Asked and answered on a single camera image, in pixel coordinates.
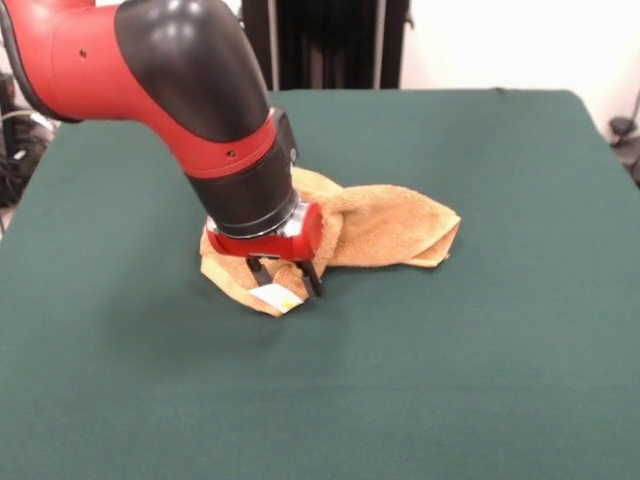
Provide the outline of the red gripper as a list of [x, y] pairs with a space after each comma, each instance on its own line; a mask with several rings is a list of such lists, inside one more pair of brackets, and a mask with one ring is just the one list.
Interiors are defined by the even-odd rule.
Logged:
[[248, 268], [259, 287], [269, 285], [273, 278], [259, 257], [300, 261], [298, 269], [311, 298], [323, 295], [322, 282], [310, 260], [320, 247], [324, 220], [317, 203], [300, 201], [292, 215], [278, 228], [264, 235], [233, 238], [219, 231], [214, 220], [207, 218], [205, 231], [210, 245], [220, 254], [249, 257]]

